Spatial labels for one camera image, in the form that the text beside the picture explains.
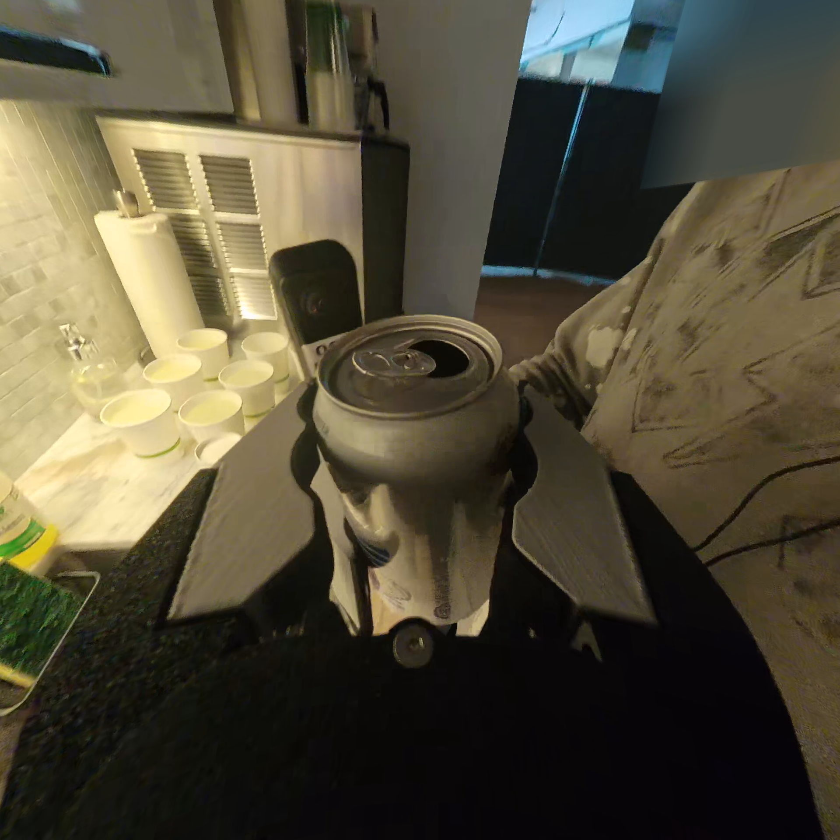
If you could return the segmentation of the green yellow sponge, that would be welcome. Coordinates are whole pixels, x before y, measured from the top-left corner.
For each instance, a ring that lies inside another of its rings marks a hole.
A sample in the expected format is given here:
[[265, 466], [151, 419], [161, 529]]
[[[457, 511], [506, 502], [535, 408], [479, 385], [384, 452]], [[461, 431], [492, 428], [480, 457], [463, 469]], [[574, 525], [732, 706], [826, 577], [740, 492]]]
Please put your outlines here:
[[30, 688], [75, 622], [84, 598], [1, 564], [1, 679]]

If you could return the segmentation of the marble desk countertop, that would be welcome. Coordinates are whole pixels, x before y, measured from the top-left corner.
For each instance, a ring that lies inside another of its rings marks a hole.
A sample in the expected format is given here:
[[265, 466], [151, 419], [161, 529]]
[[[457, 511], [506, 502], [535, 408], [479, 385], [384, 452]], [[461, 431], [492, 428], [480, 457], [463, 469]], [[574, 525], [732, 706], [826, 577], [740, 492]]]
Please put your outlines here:
[[[175, 458], [143, 461], [102, 421], [81, 416], [16, 486], [69, 551], [128, 549], [202, 470], [196, 443]], [[209, 469], [214, 479], [214, 467]]]

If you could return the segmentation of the steel appliance with vents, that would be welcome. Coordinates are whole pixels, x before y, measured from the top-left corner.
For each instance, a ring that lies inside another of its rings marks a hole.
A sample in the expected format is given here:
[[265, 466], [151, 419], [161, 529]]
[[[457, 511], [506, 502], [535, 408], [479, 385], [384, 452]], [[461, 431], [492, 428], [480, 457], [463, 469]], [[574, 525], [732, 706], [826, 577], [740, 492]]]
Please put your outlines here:
[[407, 143], [172, 115], [96, 120], [122, 188], [170, 218], [207, 327], [276, 323], [270, 258], [323, 239], [353, 258], [364, 322], [403, 312]]

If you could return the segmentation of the paper towel roll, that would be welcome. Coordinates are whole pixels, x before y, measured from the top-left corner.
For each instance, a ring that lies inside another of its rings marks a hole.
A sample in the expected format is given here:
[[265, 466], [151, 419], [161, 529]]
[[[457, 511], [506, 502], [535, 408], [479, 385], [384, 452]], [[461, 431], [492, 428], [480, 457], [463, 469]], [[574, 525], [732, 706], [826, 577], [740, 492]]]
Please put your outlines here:
[[137, 197], [112, 191], [115, 209], [94, 217], [128, 300], [155, 358], [179, 352], [183, 334], [202, 329], [172, 223], [162, 213], [142, 213]]

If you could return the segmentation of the single white paper cup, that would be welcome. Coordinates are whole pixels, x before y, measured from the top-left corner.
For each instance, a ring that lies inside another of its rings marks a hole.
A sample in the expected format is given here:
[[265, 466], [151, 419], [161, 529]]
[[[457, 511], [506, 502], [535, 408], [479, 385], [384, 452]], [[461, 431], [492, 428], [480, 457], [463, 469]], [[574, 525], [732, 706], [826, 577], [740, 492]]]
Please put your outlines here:
[[197, 464], [202, 469], [214, 467], [242, 438], [242, 434], [226, 432], [196, 443], [193, 453]]

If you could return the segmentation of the group of white paper cups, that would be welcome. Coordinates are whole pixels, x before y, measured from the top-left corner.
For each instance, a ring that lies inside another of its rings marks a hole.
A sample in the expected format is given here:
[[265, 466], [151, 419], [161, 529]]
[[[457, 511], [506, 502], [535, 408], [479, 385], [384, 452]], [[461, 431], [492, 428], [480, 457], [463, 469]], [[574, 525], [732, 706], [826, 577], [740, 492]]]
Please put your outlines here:
[[221, 329], [184, 332], [175, 347], [144, 368], [146, 387], [114, 397], [100, 411], [104, 425], [143, 461], [173, 459], [187, 439], [208, 445], [243, 436], [289, 384], [290, 342], [282, 332], [247, 334], [235, 359]]

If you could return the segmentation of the steel canister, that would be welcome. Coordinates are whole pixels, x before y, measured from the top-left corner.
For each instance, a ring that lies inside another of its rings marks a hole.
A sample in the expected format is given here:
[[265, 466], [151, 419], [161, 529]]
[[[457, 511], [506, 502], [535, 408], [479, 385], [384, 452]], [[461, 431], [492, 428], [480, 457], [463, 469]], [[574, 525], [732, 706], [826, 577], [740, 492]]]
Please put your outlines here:
[[237, 121], [298, 125], [287, 2], [214, 1], [213, 8]]

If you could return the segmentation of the person in grey patterned shirt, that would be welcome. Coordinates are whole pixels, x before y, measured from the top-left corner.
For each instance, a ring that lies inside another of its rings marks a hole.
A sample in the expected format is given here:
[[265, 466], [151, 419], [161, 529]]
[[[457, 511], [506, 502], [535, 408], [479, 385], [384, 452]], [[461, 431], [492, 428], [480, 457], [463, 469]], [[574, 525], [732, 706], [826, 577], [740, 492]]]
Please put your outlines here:
[[740, 610], [838, 838], [838, 161], [697, 185], [585, 435]]

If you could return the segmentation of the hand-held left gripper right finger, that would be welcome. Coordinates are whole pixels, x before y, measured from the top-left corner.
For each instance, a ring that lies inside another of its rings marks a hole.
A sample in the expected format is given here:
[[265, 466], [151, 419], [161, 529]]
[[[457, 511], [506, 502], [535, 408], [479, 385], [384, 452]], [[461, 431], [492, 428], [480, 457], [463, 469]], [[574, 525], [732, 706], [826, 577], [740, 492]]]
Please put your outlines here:
[[549, 399], [522, 397], [537, 467], [513, 509], [514, 545], [582, 613], [656, 624], [606, 462]]

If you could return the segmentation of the glass soap dispenser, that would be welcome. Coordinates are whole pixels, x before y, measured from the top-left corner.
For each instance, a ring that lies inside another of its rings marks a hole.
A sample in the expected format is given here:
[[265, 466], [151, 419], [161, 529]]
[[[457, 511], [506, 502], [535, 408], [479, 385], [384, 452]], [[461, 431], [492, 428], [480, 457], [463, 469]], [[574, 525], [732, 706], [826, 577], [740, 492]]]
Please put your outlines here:
[[60, 324], [59, 331], [70, 357], [70, 389], [85, 412], [99, 422], [102, 409], [130, 389], [128, 381], [117, 361], [74, 323]]

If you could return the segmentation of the silver drink can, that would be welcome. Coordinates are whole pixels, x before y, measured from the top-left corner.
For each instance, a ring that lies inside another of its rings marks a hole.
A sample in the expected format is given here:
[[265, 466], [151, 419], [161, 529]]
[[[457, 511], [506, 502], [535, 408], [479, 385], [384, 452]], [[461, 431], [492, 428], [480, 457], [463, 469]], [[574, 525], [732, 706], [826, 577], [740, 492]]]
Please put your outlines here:
[[479, 325], [401, 316], [340, 336], [312, 419], [343, 518], [401, 620], [451, 627], [490, 597], [518, 389]]

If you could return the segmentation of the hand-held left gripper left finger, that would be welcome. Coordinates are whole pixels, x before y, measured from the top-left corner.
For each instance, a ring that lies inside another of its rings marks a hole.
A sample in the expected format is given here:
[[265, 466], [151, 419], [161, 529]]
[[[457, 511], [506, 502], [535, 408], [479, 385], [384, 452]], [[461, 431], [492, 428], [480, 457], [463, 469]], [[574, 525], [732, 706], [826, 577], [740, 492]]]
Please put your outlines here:
[[312, 489], [321, 458], [315, 384], [299, 385], [220, 459], [168, 624], [241, 615], [298, 624], [329, 596], [329, 533]]

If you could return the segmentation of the dish soap bottle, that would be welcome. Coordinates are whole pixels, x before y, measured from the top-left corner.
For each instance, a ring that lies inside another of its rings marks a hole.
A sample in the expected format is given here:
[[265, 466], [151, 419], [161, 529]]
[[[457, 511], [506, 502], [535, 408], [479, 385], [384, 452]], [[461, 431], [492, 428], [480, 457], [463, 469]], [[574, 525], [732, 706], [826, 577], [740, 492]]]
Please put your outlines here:
[[1, 473], [1, 562], [46, 578], [60, 554], [59, 531]]

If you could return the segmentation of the sleeve of paper cups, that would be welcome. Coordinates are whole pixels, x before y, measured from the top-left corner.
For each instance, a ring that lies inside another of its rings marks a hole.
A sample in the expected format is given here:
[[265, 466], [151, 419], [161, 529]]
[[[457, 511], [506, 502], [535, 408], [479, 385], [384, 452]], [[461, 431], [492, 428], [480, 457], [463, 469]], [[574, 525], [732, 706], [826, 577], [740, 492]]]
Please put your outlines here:
[[345, 16], [335, 2], [307, 1], [304, 9], [309, 125], [325, 133], [354, 133], [354, 80]]

